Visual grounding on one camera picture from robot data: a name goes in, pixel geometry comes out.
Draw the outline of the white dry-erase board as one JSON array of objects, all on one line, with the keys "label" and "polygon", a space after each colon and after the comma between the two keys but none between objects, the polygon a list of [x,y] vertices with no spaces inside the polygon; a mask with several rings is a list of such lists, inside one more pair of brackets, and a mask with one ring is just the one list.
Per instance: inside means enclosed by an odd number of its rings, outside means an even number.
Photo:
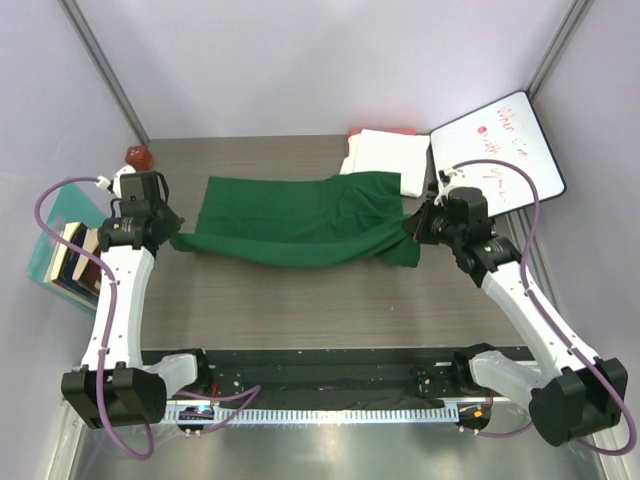
[{"label": "white dry-erase board", "polygon": [[482,190],[491,217],[533,204],[526,180],[500,166],[500,161],[523,170],[542,201],[566,191],[563,175],[524,91],[516,91],[436,128],[430,140],[436,171],[470,160],[493,161],[463,169],[468,184]]}]

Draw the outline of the green t shirt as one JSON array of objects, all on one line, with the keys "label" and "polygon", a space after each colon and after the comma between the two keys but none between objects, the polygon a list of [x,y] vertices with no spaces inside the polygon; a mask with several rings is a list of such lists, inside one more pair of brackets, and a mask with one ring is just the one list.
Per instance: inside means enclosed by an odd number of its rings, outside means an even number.
[{"label": "green t shirt", "polygon": [[229,256],[290,268],[324,268],[379,257],[417,267],[420,246],[407,220],[397,173],[365,172],[315,181],[212,176],[196,227],[178,233],[180,252]]}]

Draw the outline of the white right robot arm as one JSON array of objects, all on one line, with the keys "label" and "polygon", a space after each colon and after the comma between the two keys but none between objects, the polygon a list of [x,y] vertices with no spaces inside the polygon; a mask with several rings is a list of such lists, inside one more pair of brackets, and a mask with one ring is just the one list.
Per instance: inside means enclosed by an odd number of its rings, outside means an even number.
[{"label": "white right robot arm", "polygon": [[523,253],[493,232],[479,189],[428,193],[404,228],[421,244],[451,249],[458,268],[501,308],[536,361],[535,367],[526,367],[495,347],[474,345],[456,356],[451,380],[457,391],[472,395],[490,389],[508,398],[528,412],[535,430],[552,446],[621,420],[627,422],[629,441],[636,442],[624,402],[627,370],[582,341],[529,279]]}]

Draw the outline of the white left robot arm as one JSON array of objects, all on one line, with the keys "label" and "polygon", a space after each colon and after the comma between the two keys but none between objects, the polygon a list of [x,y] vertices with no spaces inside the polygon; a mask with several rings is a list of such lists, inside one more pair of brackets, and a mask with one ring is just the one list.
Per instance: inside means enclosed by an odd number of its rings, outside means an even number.
[{"label": "white left robot arm", "polygon": [[103,262],[92,338],[61,392],[92,429],[156,424],[179,391],[205,397],[213,375],[202,349],[176,350],[153,365],[141,352],[146,288],[159,247],[182,219],[169,207],[169,188],[155,171],[118,173],[111,182],[119,211],[98,230]]}]

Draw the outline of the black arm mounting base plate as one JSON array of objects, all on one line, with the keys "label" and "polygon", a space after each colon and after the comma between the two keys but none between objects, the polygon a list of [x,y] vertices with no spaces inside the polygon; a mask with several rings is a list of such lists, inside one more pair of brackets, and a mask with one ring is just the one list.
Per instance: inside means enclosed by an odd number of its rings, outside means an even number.
[{"label": "black arm mounting base plate", "polygon": [[463,380],[461,348],[208,350],[209,375],[183,392],[230,397],[258,385],[251,407],[373,410],[432,406],[454,398],[496,396]]}]

